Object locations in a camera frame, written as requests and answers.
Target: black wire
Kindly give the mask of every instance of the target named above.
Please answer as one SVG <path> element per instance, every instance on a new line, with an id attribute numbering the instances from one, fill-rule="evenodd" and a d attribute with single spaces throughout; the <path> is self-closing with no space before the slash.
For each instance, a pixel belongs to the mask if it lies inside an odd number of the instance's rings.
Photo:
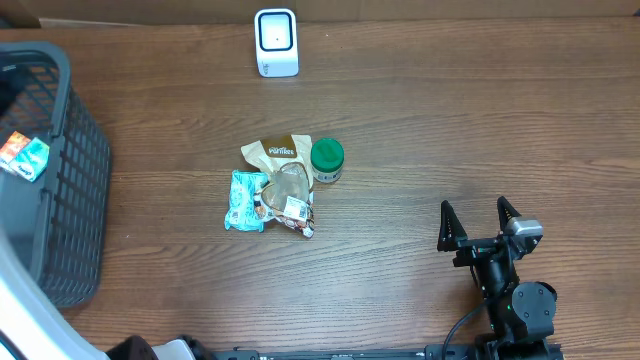
<path id="1" fill-rule="evenodd" d="M 456 331 L 458 331 L 458 329 L 465 322 L 467 322 L 469 319 L 476 316 L 480 311 L 482 311 L 482 309 L 485 306 L 489 306 L 493 304 L 496 300 L 500 299 L 500 296 L 502 295 L 502 293 L 504 293 L 509 288 L 509 284 L 511 283 L 511 274 L 513 272 L 513 262 L 511 261 L 511 250 L 509 248 L 509 241 L 507 241 L 506 250 L 507 250 L 507 257 L 509 259 L 509 262 L 508 262 L 509 272 L 507 273 L 507 277 L 505 279 L 506 281 L 502 286 L 502 289 L 500 289 L 500 291 L 493 297 L 490 297 L 484 300 L 482 304 L 476 306 L 475 309 L 471 310 L 467 315 L 463 316 L 462 319 L 458 320 L 458 322 L 455 325 L 453 325 L 453 327 L 449 331 L 449 334 L 447 335 L 447 338 L 444 340 L 444 343 L 442 344 L 442 360 L 447 360 L 447 347 L 449 347 L 449 342 L 451 341 L 451 339 L 453 339 L 453 335 L 456 333 Z"/>

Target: gray plastic basket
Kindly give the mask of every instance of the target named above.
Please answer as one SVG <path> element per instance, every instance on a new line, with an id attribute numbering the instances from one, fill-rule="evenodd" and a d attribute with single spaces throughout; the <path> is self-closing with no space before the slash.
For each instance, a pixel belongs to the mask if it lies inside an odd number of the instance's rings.
<path id="1" fill-rule="evenodd" d="M 100 279 L 111 149 L 50 43 L 0 43 L 0 146 L 14 131 L 50 146 L 34 182 L 0 170 L 0 226 L 58 307 L 93 297 Z"/>

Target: snack bag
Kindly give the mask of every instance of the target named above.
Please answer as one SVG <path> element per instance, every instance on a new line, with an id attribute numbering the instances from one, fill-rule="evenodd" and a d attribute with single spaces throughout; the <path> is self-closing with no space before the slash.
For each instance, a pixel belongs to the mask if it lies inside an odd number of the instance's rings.
<path id="1" fill-rule="evenodd" d="M 308 174 L 309 189 L 313 187 L 311 168 L 311 136 L 285 135 L 278 138 L 258 140 L 243 146 L 240 151 L 251 165 L 269 176 L 280 170 L 283 165 L 297 162 L 302 164 Z"/>
<path id="2" fill-rule="evenodd" d="M 49 162 L 49 145 L 34 138 L 9 163 L 11 170 L 23 178 L 34 182 L 42 174 Z"/>
<path id="3" fill-rule="evenodd" d="M 29 138 L 15 131 L 7 140 L 6 144 L 0 149 L 0 167 L 11 174 L 16 172 L 11 170 L 9 163 L 15 159 L 20 151 L 27 146 Z"/>
<path id="4" fill-rule="evenodd" d="M 242 147 L 245 160 L 269 174 L 269 184 L 254 195 L 255 211 L 310 238 L 314 233 L 311 137 L 286 135 Z"/>
<path id="5" fill-rule="evenodd" d="M 231 175 L 229 211 L 224 218 L 224 227 L 234 227 L 240 231 L 264 231 L 264 222 L 258 217 L 253 206 L 253 194 L 269 181 L 265 173 L 251 173 L 234 170 Z"/>

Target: blue wrapper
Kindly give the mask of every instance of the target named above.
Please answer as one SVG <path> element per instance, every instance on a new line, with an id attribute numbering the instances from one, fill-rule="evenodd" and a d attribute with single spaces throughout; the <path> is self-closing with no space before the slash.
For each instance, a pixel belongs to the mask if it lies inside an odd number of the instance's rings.
<path id="1" fill-rule="evenodd" d="M 47 168 L 47 162 L 49 162 L 49 145 L 34 138 L 9 163 L 9 167 L 18 175 L 34 182 Z"/>
<path id="2" fill-rule="evenodd" d="M 233 171 L 229 211 L 224 217 L 225 229 L 234 227 L 241 231 L 264 231 L 264 222 L 253 206 L 253 194 L 262 189 L 268 181 L 269 176 L 265 173 Z"/>

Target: green lid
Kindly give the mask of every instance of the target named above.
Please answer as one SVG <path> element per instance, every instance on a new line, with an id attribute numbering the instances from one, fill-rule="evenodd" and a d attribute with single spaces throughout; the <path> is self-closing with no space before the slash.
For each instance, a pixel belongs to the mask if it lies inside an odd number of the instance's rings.
<path id="1" fill-rule="evenodd" d="M 336 139 L 324 138 L 316 141 L 311 148 L 311 165 L 324 173 L 340 169 L 344 163 L 344 149 Z"/>

